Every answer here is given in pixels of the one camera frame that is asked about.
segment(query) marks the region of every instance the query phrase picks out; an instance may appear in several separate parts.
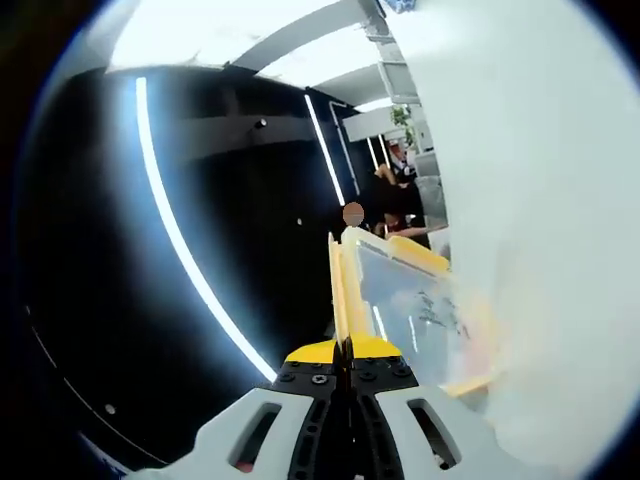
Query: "screw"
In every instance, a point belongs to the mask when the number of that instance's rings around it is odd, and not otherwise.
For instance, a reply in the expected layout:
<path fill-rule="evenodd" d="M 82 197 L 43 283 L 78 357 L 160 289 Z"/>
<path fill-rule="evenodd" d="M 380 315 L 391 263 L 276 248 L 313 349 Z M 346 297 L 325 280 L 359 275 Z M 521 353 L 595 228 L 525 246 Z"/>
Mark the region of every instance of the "screw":
<path fill-rule="evenodd" d="M 408 377 L 409 375 L 411 375 L 411 369 L 409 367 L 398 368 L 397 370 L 393 371 L 393 374 L 396 377 Z"/>
<path fill-rule="evenodd" d="M 314 385 L 324 385 L 328 381 L 329 379 L 326 375 L 314 375 L 313 377 L 311 377 L 311 383 L 313 383 Z"/>
<path fill-rule="evenodd" d="M 373 372 L 361 372 L 360 375 L 358 376 L 360 377 L 360 379 L 364 380 L 365 382 L 371 382 L 375 380 L 377 377 L 377 375 Z"/>

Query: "black panel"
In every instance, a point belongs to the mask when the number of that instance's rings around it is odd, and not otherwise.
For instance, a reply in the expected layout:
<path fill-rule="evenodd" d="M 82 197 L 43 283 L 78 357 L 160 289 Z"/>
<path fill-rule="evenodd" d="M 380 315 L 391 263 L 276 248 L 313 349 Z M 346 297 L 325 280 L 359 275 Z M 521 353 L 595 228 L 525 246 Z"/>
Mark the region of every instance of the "black panel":
<path fill-rule="evenodd" d="M 92 71 L 65 85 L 20 169 L 21 296 L 60 378 L 81 397 L 71 392 L 71 408 L 86 402 L 98 415 L 74 415 L 78 428 L 135 467 L 184 455 L 202 424 L 266 381 L 200 297 L 163 225 L 138 133 L 141 76 L 181 234 L 217 300 L 276 370 L 332 334 L 327 234 L 340 218 L 299 89 L 184 68 Z M 327 100 L 314 98 L 323 128 L 332 124 Z M 256 115 L 272 125 L 256 133 Z M 248 126 L 234 132 L 242 148 L 232 139 L 231 150 L 190 157 L 200 150 L 184 125 L 212 117 Z M 292 125 L 290 140 L 277 122 Z M 353 196 L 335 130 L 327 141 Z"/>

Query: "white wall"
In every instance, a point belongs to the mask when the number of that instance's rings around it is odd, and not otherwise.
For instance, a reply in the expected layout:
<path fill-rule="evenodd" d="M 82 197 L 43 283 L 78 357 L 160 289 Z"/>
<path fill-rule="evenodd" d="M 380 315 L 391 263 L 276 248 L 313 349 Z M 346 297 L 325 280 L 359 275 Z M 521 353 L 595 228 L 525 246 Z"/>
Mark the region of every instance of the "white wall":
<path fill-rule="evenodd" d="M 400 130 L 391 121 L 391 107 L 378 108 L 343 120 L 349 141 L 357 142 L 368 137 Z"/>
<path fill-rule="evenodd" d="M 574 2 L 416 8 L 387 23 L 429 115 L 453 269 L 502 326 L 489 414 L 510 452 L 578 475 L 640 394 L 637 84 Z"/>
<path fill-rule="evenodd" d="M 375 137 L 380 134 L 385 135 L 387 140 L 403 137 L 404 129 L 399 129 L 391 121 L 391 109 L 392 107 L 378 108 L 343 120 L 349 141 L 357 142 L 358 140 Z M 422 108 L 412 105 L 411 117 L 415 133 L 416 135 L 420 135 L 420 145 L 422 149 L 433 147 L 433 139 L 431 138 L 431 132 L 426 123 Z"/>

